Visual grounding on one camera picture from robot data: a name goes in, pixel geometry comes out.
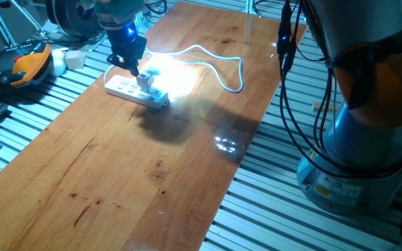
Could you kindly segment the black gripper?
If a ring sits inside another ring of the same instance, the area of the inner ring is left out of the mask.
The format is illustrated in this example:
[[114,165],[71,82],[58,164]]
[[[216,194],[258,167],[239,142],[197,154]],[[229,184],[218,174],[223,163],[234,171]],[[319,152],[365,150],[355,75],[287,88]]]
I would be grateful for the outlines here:
[[137,77],[140,74],[139,65],[142,60],[147,39],[138,32],[134,21],[121,24],[104,22],[103,29],[111,44],[111,54],[107,62],[130,71]]

